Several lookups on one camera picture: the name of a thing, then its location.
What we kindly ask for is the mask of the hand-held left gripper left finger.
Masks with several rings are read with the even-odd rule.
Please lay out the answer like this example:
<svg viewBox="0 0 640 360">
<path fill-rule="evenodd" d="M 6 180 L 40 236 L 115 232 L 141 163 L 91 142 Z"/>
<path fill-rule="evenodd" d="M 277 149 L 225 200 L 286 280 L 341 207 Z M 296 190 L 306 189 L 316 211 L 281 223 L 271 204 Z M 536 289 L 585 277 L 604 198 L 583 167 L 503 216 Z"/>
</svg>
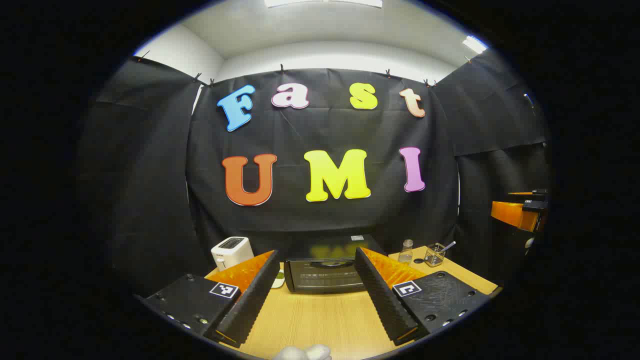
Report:
<svg viewBox="0 0 640 360">
<path fill-rule="evenodd" d="M 135 298 L 192 335 L 239 348 L 247 341 L 281 269 L 266 251 L 208 276 L 187 273 L 153 294 Z"/>
</svg>

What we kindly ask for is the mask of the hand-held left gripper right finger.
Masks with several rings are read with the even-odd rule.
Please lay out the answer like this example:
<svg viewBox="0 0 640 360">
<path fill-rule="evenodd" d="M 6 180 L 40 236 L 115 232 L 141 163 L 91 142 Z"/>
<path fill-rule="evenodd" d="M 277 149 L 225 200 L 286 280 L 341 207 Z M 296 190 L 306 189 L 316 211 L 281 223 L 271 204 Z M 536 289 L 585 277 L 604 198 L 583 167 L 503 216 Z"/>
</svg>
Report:
<svg viewBox="0 0 640 360">
<path fill-rule="evenodd" d="M 441 333 L 494 298 L 450 272 L 426 275 L 363 247 L 355 251 L 354 268 L 396 346 Z"/>
</svg>

